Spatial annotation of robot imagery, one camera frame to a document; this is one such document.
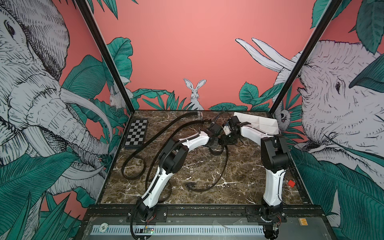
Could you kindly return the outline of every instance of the rabbit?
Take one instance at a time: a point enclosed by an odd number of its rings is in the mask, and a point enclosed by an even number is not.
[[[196,88],[193,88],[192,82],[189,81],[188,79],[184,78],[184,82],[187,85],[187,88],[192,90],[192,94],[191,94],[191,103],[193,104],[192,110],[204,110],[204,108],[200,105],[198,101],[199,94],[197,93],[197,90],[201,88],[207,81],[205,79],[201,80],[197,84]]]

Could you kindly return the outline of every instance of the elephant eye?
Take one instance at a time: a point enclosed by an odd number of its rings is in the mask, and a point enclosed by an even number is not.
[[[337,82],[337,83],[336,83],[335,88],[336,88],[338,94],[340,94],[340,82]]]
[[[7,22],[6,20],[4,21],[4,25],[5,25],[5,27],[7,28],[9,34],[10,34],[10,35],[12,36],[12,38],[13,38],[13,36],[15,35],[15,30],[13,29],[13,27],[12,27],[11,25],[9,25],[9,22]]]

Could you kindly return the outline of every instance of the marble surface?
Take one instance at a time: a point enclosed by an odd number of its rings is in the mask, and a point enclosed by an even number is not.
[[[184,114],[181,111],[136,111],[134,118],[147,118],[148,130],[146,141],[153,137],[158,131],[169,124],[176,117]],[[265,113],[250,114],[263,116]],[[218,112],[202,112],[204,119],[214,118]],[[220,125],[233,113],[224,113],[217,121]],[[145,159],[147,169],[137,180],[127,180],[121,175],[121,166],[124,160],[134,150],[122,149],[118,160],[112,168],[112,174],[107,183],[101,203],[103,204],[134,204],[139,196],[145,192],[145,177],[148,168],[157,154],[158,150],[168,137],[182,124],[196,120],[197,116],[191,116],[175,123],[165,133],[160,135],[154,142],[148,145],[139,156]],[[176,137],[182,138],[195,134],[198,128],[208,127],[208,124],[196,124],[181,130]],[[172,194],[165,201],[171,204],[261,204],[265,189],[265,168],[260,158],[260,147],[254,142],[243,139],[238,146],[228,146],[229,160],[222,179],[216,186],[206,192],[193,192],[185,187],[187,182],[195,182],[195,188],[206,188],[217,180],[225,163],[225,151],[220,156],[212,155],[207,148],[199,147],[192,150],[184,163],[182,169],[171,179]],[[142,170],[142,160],[133,158],[125,168],[129,176],[137,175]],[[155,164],[151,176],[157,170]],[[293,176],[289,171],[285,174],[283,183],[283,201],[287,204],[302,204],[296,186],[291,188],[287,185]],[[161,198],[170,191],[167,185],[162,192]]]

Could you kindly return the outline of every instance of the ventilation grille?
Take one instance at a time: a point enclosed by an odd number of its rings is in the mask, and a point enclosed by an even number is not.
[[[99,232],[100,225],[93,225],[91,235],[130,235],[130,227],[126,225],[110,225],[106,232]],[[135,235],[264,235],[263,226],[212,226],[212,225],[157,225],[152,234],[140,233],[144,226],[133,226]]]

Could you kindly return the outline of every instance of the chessboard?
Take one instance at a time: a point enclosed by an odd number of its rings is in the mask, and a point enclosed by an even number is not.
[[[144,143],[148,119],[133,119],[128,129],[125,149],[138,149]]]

